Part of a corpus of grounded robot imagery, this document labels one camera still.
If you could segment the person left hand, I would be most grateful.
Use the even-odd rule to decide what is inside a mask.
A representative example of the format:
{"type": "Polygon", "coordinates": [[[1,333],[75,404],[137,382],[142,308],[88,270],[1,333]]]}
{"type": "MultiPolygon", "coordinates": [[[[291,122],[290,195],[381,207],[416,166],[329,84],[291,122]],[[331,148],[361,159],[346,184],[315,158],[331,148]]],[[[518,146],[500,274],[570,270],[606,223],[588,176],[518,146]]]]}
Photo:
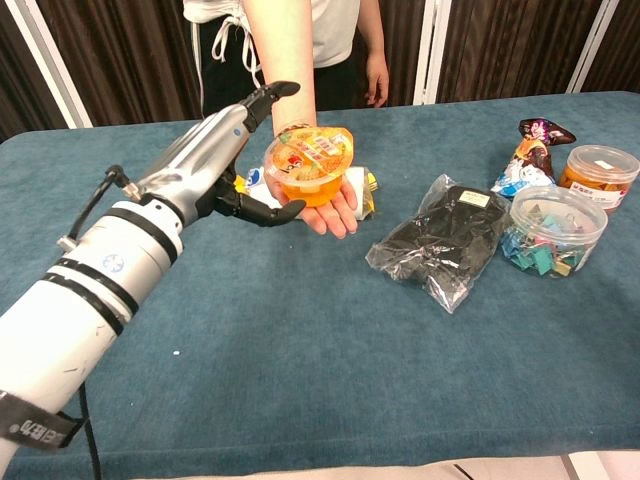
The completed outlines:
{"type": "Polygon", "coordinates": [[[369,53],[366,62],[366,77],[366,104],[379,108],[388,100],[389,92],[389,73],[383,50],[369,53]]]}

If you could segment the silver black robot left hand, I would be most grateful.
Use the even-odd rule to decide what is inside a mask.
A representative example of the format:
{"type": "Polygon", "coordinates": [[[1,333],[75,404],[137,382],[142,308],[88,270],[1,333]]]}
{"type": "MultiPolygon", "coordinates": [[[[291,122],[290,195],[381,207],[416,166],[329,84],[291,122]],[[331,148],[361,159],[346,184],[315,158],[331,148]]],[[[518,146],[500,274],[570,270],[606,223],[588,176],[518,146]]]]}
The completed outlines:
{"type": "Polygon", "coordinates": [[[271,208],[238,192],[234,182],[235,161],[251,134],[275,102],[299,89],[296,82],[276,81],[201,120],[177,138],[136,181],[142,197],[169,205],[185,227],[214,211],[262,227],[296,219],[306,208],[303,200],[271,208]]]}

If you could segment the person right hand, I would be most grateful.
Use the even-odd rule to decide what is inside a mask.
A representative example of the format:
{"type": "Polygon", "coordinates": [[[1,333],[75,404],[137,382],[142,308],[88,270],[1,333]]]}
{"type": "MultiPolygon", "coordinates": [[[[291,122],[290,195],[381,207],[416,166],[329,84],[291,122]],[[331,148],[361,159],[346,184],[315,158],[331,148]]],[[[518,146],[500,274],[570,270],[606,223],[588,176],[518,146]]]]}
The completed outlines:
{"type": "Polygon", "coordinates": [[[319,207],[305,207],[298,214],[311,230],[319,235],[330,232],[338,239],[354,234],[358,228],[355,210],[357,197],[349,180],[343,176],[339,191],[328,203],[319,207]]]}

